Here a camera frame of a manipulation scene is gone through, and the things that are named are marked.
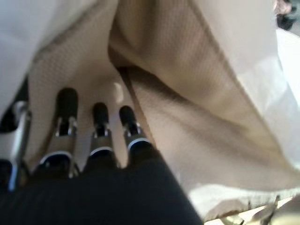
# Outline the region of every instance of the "black fingertip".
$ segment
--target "black fingertip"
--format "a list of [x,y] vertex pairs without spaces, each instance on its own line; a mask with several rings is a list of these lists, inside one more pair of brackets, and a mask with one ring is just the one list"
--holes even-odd
[[68,120],[70,117],[77,118],[78,95],[73,88],[64,88],[57,95],[58,117]]
[[119,115],[123,126],[126,124],[136,123],[135,113],[128,105],[120,108]]
[[103,125],[108,123],[108,109],[102,102],[96,103],[93,107],[94,124]]

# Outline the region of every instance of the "black fabric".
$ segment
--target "black fabric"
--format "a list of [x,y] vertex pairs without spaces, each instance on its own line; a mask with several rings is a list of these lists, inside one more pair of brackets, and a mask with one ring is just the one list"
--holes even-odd
[[201,225],[160,157],[0,196],[4,225]]

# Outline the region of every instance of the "silver metal frame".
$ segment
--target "silver metal frame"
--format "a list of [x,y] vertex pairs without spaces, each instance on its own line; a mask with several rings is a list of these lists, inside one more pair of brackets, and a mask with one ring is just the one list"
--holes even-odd
[[13,191],[16,186],[17,175],[29,138],[31,121],[31,113],[28,103],[25,101],[16,102],[13,105],[13,113],[15,114],[17,129],[0,135],[0,159],[9,161],[12,166],[8,184],[9,191]]

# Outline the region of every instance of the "textured beige cloth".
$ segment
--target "textured beige cloth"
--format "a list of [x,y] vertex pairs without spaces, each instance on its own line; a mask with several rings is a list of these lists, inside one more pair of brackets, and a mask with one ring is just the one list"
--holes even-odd
[[[266,40],[249,40],[237,51],[243,35],[228,30],[218,36],[226,32],[213,22],[210,2],[99,0],[58,35],[36,55],[28,73],[33,122],[27,162],[34,167],[45,151],[57,92],[71,86],[79,94],[75,160],[81,167],[97,101],[108,105],[117,157],[126,165],[118,110],[134,102],[141,123],[206,219],[245,210],[248,202],[255,207],[277,194],[298,193],[299,110],[282,79],[272,26],[266,54],[252,54],[267,62],[239,58],[259,53]],[[237,38],[235,51],[228,47],[232,38]],[[115,66],[130,67],[124,73],[129,91]],[[220,205],[231,199],[237,203]]]

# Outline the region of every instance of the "beige fabric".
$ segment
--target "beige fabric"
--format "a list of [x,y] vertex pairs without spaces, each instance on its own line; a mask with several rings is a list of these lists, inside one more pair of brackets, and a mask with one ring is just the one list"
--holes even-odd
[[300,174],[280,153],[255,145],[238,126],[183,99],[153,75],[139,69],[128,74],[157,146],[205,219],[299,193],[294,187]]
[[74,87],[79,95],[75,161],[80,167],[85,164],[93,131],[91,109],[101,101],[108,105],[116,154],[122,165],[126,164],[119,108],[132,103],[107,53],[117,3],[116,0],[100,1],[36,57],[29,72],[33,120],[26,159],[31,166],[36,165],[45,151],[56,95],[65,86]]
[[[128,72],[142,124],[149,125],[157,147],[202,215],[227,211],[224,205],[216,207],[226,192],[211,195],[210,184],[219,190],[233,188],[232,199],[247,198],[253,207],[272,201],[260,198],[260,190],[282,197],[298,192],[287,189],[299,186],[299,173],[285,161],[193,1],[99,0],[36,56],[29,71],[33,123],[26,154],[32,167],[45,150],[56,94],[64,86],[79,93],[76,162],[82,167],[89,152],[91,107],[104,101],[118,159],[126,164],[118,109],[132,105],[132,99],[110,63],[109,38],[112,61],[118,57],[148,71]],[[240,207],[230,205],[230,210]]]

